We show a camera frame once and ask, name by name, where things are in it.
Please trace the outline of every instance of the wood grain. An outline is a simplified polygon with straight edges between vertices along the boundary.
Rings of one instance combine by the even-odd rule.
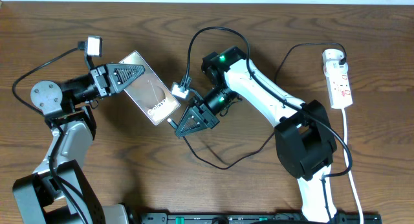
[[[366,212],[384,223],[414,222],[414,8],[351,5],[198,5],[154,3],[3,3],[0,9],[0,223],[20,223],[12,195],[18,178],[30,174],[50,144],[41,117],[11,94],[13,81],[31,68],[76,46],[89,34],[103,37],[103,58],[117,62],[131,51],[143,55],[166,85],[186,68],[188,43],[202,27],[238,30],[252,45],[252,59],[267,76],[297,43],[337,41],[345,45],[354,105],[347,109],[354,179]],[[201,34],[192,51],[192,84],[202,94],[211,85],[200,73],[201,58],[243,44],[218,31]],[[321,71],[325,47],[298,48],[279,74],[291,94],[327,107],[342,132],[340,111],[329,108]],[[21,82],[29,100],[40,80],[62,81],[87,72],[80,52]],[[173,114],[179,118],[186,104]],[[154,126],[125,94],[100,102],[94,111],[96,140],[83,168],[103,205],[125,201],[137,210],[170,212],[274,212],[300,209],[295,179],[278,161],[274,144],[227,171],[199,162],[163,122]],[[197,153],[220,164],[256,150],[272,128],[248,102],[237,104],[214,130],[189,140]],[[333,171],[343,170],[342,151]],[[356,206],[347,177],[332,180],[335,205]]]

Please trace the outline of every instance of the table surface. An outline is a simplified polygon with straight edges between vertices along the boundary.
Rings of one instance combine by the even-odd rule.
[[[199,5],[154,3],[3,3],[0,9],[0,223],[20,223],[12,195],[16,179],[32,173],[51,142],[41,116],[11,92],[16,78],[76,46],[88,35],[103,38],[103,57],[118,62],[137,50],[170,86],[186,69],[191,37],[202,27],[225,26],[244,34],[263,74],[297,43],[336,41],[348,54],[354,104],[347,108],[353,175],[366,212],[384,223],[414,222],[414,8],[351,5]],[[243,42],[211,31],[195,40],[192,86],[206,94],[212,85],[201,58]],[[297,48],[278,84],[310,102],[319,100],[332,127],[342,134],[342,116],[331,109],[321,53],[327,47]],[[75,52],[23,80],[18,93],[30,101],[40,80],[64,81],[87,73]],[[172,116],[178,119],[184,108]],[[299,210],[296,180],[280,164],[274,141],[262,153],[230,170],[198,161],[167,122],[152,125],[126,94],[100,101],[94,110],[96,140],[83,172],[102,205],[126,202],[137,210],[169,212],[275,212]],[[189,138],[197,153],[225,165],[254,151],[272,133],[266,119],[244,101],[232,106],[213,130]],[[344,169],[338,147],[332,170]],[[348,177],[332,180],[336,207],[356,212]]]

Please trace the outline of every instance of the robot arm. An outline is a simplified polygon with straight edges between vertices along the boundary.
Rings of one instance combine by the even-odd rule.
[[[145,69],[142,65],[113,63],[94,66],[91,57],[100,56],[102,49],[102,40],[96,36],[80,42],[78,49],[85,51],[89,73],[63,83],[42,81],[31,90],[32,103],[43,113],[53,140],[33,174],[14,183],[13,193],[25,223],[83,223],[81,213],[87,223],[133,223],[135,217],[125,206],[101,206],[82,172],[96,123],[91,106],[76,106],[120,93]],[[49,157],[56,176],[50,171]],[[45,212],[43,207],[55,200],[68,199],[57,179],[72,201],[66,207]]]
[[[252,60],[249,63],[254,76],[268,89],[290,104],[320,117],[329,125],[326,111],[319,102],[306,104],[291,96],[264,76]],[[321,177],[331,171],[332,154],[336,151],[333,136],[317,123],[285,106],[252,79],[246,67],[246,56],[237,47],[221,54],[213,52],[203,58],[202,71],[215,87],[203,99],[194,97],[190,100],[190,105],[178,125],[170,121],[176,136],[182,137],[206,128],[214,128],[219,123],[216,114],[237,94],[245,97],[275,129],[278,158],[285,169],[298,179],[303,215],[309,221],[328,222]],[[308,129],[300,133],[300,127]],[[329,210],[333,216],[336,208],[332,202],[328,179],[326,188]]]

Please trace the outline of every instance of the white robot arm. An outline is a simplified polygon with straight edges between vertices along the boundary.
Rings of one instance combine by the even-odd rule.
[[[262,81],[262,84],[265,84],[280,97],[286,99],[287,102],[301,108],[301,104],[303,104],[304,101],[291,96],[275,83],[270,81],[256,68],[252,60],[250,60],[250,68],[254,71],[255,76]],[[255,80],[250,78],[245,60],[239,60],[231,65],[230,70],[224,73],[224,77],[227,86],[232,91],[237,92],[253,104],[253,106],[267,118],[273,127],[276,127],[280,123],[279,120],[282,117],[289,118],[296,113],[295,110],[284,106],[280,101],[276,100],[272,95],[260,87]],[[322,175],[329,174],[330,172],[331,166],[324,166],[313,175],[313,178],[310,181],[306,181],[304,178],[298,179],[299,189],[303,201],[302,212],[309,221],[329,221],[323,198],[321,177]],[[334,216],[336,208],[332,202],[329,178],[327,179],[326,188],[329,210],[331,215]]]
[[[324,142],[325,137],[319,136],[323,135],[319,131],[325,129],[316,129],[315,124],[312,125],[313,132],[299,134],[297,129],[302,127],[303,117],[264,90],[256,80],[298,109],[307,108],[306,103],[286,93],[269,80],[256,68],[252,60],[249,63],[255,79],[248,71],[245,54],[237,47],[221,54],[213,52],[203,58],[202,71],[216,86],[204,98],[195,97],[190,101],[178,125],[172,120],[170,124],[176,129],[178,137],[213,128],[219,123],[215,117],[218,112],[228,107],[237,95],[245,97],[275,128],[278,157],[288,172],[298,179],[303,200],[303,215],[309,221],[328,222],[321,179],[331,171],[332,153],[336,150],[333,136],[328,134],[330,138]],[[323,106],[319,104],[318,108],[317,114],[324,114],[327,122]],[[329,178],[326,179],[325,186],[329,211],[331,216],[334,216],[336,208],[332,202]]]

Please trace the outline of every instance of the power strip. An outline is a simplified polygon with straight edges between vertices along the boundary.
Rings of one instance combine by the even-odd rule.
[[[348,64],[339,63],[343,58],[343,52],[338,49],[327,49],[322,53],[322,58],[331,107],[343,109],[350,106],[353,102],[347,74]]]

